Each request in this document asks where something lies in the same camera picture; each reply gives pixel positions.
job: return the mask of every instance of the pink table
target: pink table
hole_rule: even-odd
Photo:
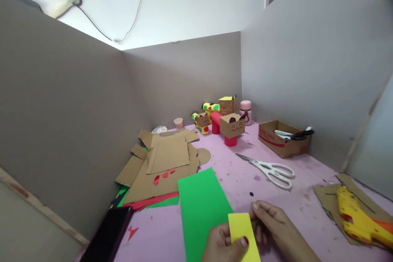
[[[391,254],[378,247],[350,245],[326,215],[312,186],[326,185],[330,181],[339,183],[335,177],[336,172],[308,154],[281,159],[258,140],[256,123],[246,126],[246,132],[248,134],[245,133],[238,138],[235,147],[227,147],[222,134],[214,135],[211,132],[208,135],[200,135],[200,140],[192,143],[196,148],[207,148],[212,154],[211,160],[201,168],[205,170],[213,167],[234,212],[248,212],[250,203],[258,199],[283,208],[324,262],[344,259],[380,262],[392,260]],[[291,167],[296,174],[295,179],[291,180],[291,192],[267,181],[260,170],[240,159],[235,153]],[[392,202],[361,184],[358,185],[393,215]],[[129,242],[129,232],[126,232],[115,262],[186,261],[180,204],[136,212],[129,226],[139,229]],[[261,259],[264,262],[283,261],[275,248],[261,251]]]

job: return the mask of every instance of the pink thermos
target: pink thermos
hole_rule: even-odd
[[[246,125],[253,123],[253,115],[251,111],[251,101],[243,100],[240,102],[240,116],[246,115]]]

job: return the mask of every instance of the yellow paper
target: yellow paper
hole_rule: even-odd
[[[250,215],[248,213],[228,214],[230,241],[234,242],[240,237],[245,236],[249,242],[249,248],[244,255],[242,262],[261,261],[257,243],[251,226]]]
[[[219,100],[232,100],[233,96],[225,96],[223,98],[220,98]]]

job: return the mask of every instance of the black phone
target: black phone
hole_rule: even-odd
[[[112,262],[132,214],[131,207],[110,209],[80,262]]]

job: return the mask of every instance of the black scissors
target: black scissors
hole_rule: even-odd
[[[291,139],[295,140],[295,141],[306,140],[308,135],[312,135],[314,133],[315,133],[314,130],[307,128],[304,131],[299,131],[299,132],[296,132],[294,135],[291,135]]]

